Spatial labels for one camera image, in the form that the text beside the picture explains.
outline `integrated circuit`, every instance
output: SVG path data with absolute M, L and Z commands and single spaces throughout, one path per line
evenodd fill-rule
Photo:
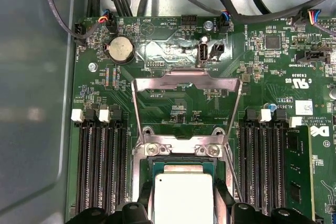
M 299 150 L 299 138 L 297 135 L 288 134 L 287 136 L 287 146 L 291 151 Z
M 294 182 L 290 183 L 289 188 L 291 198 L 297 203 L 301 203 L 301 187 Z
M 265 47 L 268 50 L 281 49 L 280 35 L 266 35 L 265 36 Z

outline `dell logo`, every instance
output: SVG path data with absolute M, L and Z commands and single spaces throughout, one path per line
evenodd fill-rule
M 329 136 L 329 127 L 328 126 L 322 126 L 322 127 L 316 127 L 312 126 L 310 127 L 310 134 L 312 136 Z

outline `barcode sticker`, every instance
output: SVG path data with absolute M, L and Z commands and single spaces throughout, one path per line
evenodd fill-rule
M 295 114 L 296 115 L 313 115 L 313 102 L 312 101 L 295 101 Z

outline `screw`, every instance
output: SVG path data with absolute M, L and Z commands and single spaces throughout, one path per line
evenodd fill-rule
M 90 72 L 96 72 L 98 69 L 97 63 L 91 62 L 88 66 Z
M 149 155 L 155 156 L 159 152 L 159 150 L 158 150 L 156 144 L 149 144 L 147 146 L 147 152 L 148 152 Z
M 238 207 L 241 208 L 242 210 L 248 209 L 248 205 L 246 204 L 239 204 Z
M 212 23 L 212 21 L 208 20 L 208 21 L 204 22 L 203 27 L 206 31 L 211 31 L 212 29 L 214 29 L 214 23 Z
M 289 212 L 287 212 L 286 210 L 283 210 L 283 209 L 279 210 L 279 214 L 281 214 L 283 216 L 289 216 Z
M 216 157 L 219 155 L 219 148 L 217 145 L 210 145 L 209 146 L 209 153 L 210 155 Z

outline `usb port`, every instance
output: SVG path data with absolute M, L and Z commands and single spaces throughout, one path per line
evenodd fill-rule
M 207 44 L 199 44 L 198 46 L 198 58 L 200 61 L 208 60 L 208 45 Z

